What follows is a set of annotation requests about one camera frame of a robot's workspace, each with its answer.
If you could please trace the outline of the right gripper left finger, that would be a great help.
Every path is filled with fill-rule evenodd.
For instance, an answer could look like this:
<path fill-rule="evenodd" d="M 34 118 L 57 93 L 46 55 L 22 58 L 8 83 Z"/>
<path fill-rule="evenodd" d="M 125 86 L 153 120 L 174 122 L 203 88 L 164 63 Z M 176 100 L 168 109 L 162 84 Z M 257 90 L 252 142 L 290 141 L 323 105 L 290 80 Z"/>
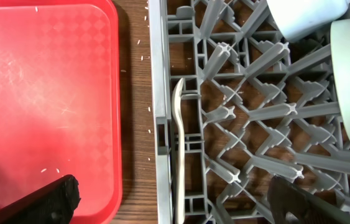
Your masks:
<path fill-rule="evenodd" d="M 81 200 L 78 186 L 65 175 L 0 209 L 0 224 L 69 224 Z"/>

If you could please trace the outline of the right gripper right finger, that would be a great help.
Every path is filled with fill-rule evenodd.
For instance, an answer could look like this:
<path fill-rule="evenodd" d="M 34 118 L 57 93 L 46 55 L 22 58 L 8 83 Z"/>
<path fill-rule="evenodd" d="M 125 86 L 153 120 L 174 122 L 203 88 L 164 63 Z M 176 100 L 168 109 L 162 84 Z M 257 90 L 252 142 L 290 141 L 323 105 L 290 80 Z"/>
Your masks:
<path fill-rule="evenodd" d="M 281 176 L 271 179 L 267 200 L 276 224 L 350 224 L 349 214 Z"/>

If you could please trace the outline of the white plastic spoon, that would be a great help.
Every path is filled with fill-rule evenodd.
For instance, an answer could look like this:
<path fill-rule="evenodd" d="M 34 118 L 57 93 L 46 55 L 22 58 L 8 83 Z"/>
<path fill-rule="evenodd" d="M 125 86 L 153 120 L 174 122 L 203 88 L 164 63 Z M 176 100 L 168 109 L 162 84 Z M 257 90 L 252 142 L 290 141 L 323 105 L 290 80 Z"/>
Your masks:
<path fill-rule="evenodd" d="M 172 93 L 172 115 L 178 130 L 176 224 L 183 224 L 185 221 L 185 130 L 181 111 L 184 82 L 184 78 L 179 79 Z"/>

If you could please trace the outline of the light blue bowl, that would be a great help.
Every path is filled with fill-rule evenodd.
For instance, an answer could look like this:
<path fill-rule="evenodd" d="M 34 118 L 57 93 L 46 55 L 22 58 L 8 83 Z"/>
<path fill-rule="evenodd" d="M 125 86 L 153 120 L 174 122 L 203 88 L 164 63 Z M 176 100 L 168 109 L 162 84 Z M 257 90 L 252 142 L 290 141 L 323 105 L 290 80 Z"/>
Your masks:
<path fill-rule="evenodd" d="M 350 0 L 267 0 L 274 22 L 289 42 L 340 18 L 349 4 Z"/>

